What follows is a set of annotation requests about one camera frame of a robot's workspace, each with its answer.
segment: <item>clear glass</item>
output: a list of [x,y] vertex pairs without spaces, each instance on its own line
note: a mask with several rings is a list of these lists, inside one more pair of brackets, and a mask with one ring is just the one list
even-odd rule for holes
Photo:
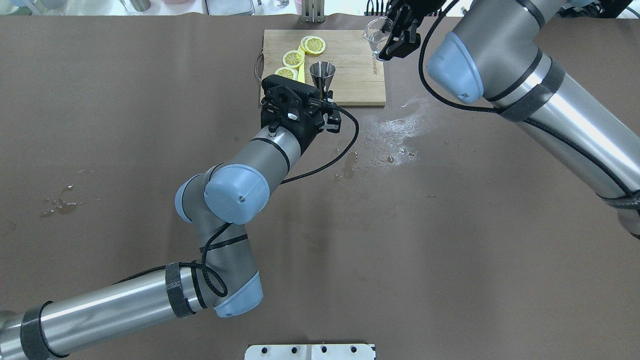
[[273,4],[279,8],[285,8],[289,5],[289,0],[273,0]]
[[362,37],[369,42],[369,47],[371,48],[373,55],[375,55],[376,59],[380,61],[384,61],[380,59],[379,55],[387,44],[387,40],[389,39],[389,35],[391,35],[391,29],[393,26],[393,21],[388,17],[378,17],[377,19],[370,21],[370,23],[367,24],[367,27],[364,28]]

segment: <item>black band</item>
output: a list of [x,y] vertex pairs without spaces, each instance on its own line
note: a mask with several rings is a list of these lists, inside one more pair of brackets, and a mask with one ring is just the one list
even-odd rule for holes
[[51,351],[42,333],[42,322],[40,321],[42,310],[52,302],[53,301],[47,301],[42,304],[42,306],[29,309],[22,317],[22,323],[20,324],[20,344],[22,345],[22,351],[27,355],[29,360],[47,360],[53,357],[62,358],[69,356],[69,354],[58,355]]
[[[227,245],[231,245],[231,244],[235,244],[237,242],[243,241],[243,240],[247,240],[249,238],[249,236],[247,234],[244,235],[240,235],[237,236],[235,238],[229,239],[229,240],[225,240],[225,241],[221,241],[219,243],[215,243],[215,244],[211,244],[209,245],[209,248],[207,249],[207,251],[211,251],[211,250],[216,250],[219,249],[221,247],[225,247]],[[204,246],[200,248],[200,252],[204,252]]]
[[540,29],[545,25],[545,17],[534,3],[530,0],[516,0],[516,3],[520,4],[520,6],[525,8],[525,10],[527,10],[534,19],[536,19]]
[[289,170],[291,170],[291,163],[289,162],[289,157],[287,156],[287,153],[284,152],[284,150],[275,142],[272,142],[269,139],[265,139],[265,138],[252,138],[251,141],[254,140],[258,140],[258,141],[262,141],[262,142],[266,142],[271,144],[273,147],[276,148],[276,150],[280,151],[280,154],[282,154],[282,156],[284,157],[284,161],[287,162],[287,172],[289,172]]
[[195,314],[189,307],[189,300],[184,297],[182,279],[180,278],[180,264],[170,263],[164,269],[164,287],[169,298],[171,309],[177,318],[185,318]]
[[191,268],[191,279],[193,280],[193,288],[196,290],[196,298],[198,298],[198,303],[202,309],[207,308],[207,304],[204,302],[204,298],[202,297],[202,291],[200,291],[200,284],[198,283],[198,273],[196,272],[196,268]]
[[531,63],[531,65],[529,65],[529,68],[527,69],[527,71],[525,71],[524,74],[522,74],[522,76],[520,76],[513,84],[511,84],[511,86],[509,86],[507,90],[499,93],[494,97],[488,98],[487,101],[489,102],[498,101],[501,98],[509,95],[514,90],[516,90],[536,70],[536,67],[538,67],[538,65],[540,64],[540,60],[542,60],[542,50],[538,48],[538,53],[536,54],[536,58],[533,59],[533,62]]
[[640,191],[637,191],[630,197],[618,197],[617,199],[607,199],[601,197],[601,199],[612,208],[624,209],[624,210],[640,210]]
[[513,122],[527,120],[558,91],[564,80],[564,74],[562,66],[551,59],[551,67],[542,82],[500,113],[500,116]]

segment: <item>table surface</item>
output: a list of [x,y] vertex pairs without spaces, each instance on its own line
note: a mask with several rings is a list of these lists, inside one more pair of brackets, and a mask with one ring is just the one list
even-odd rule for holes
[[[0,17],[0,309],[198,257],[173,196],[258,131],[263,31],[366,22]],[[639,38],[636,20],[554,19],[536,42],[640,133]],[[385,64],[384,108],[353,108],[353,152],[279,188],[247,225],[260,306],[70,359],[242,359],[251,344],[323,341],[375,343],[382,360],[640,358],[640,242],[516,126],[429,96],[417,57]],[[319,135],[293,174],[352,131]],[[42,218],[58,197],[80,205]]]

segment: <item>metal bracket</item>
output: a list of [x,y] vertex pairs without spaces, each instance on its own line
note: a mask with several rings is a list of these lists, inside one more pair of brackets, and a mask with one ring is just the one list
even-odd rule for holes
[[253,345],[244,360],[375,360],[373,344]]
[[324,0],[302,0],[302,22],[324,22]]

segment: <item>cutting board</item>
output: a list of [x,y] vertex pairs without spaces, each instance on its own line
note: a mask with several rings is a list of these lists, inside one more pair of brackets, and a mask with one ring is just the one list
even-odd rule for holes
[[[385,71],[382,62],[371,53],[369,43],[361,30],[265,30],[264,70],[262,77],[283,67],[282,56],[297,50],[300,40],[307,36],[321,37],[326,49],[320,55],[306,54],[305,80],[313,85],[309,67],[316,61],[329,61],[335,65],[330,90],[333,100],[340,106],[384,106],[387,103]],[[264,94],[260,89],[260,98]]]

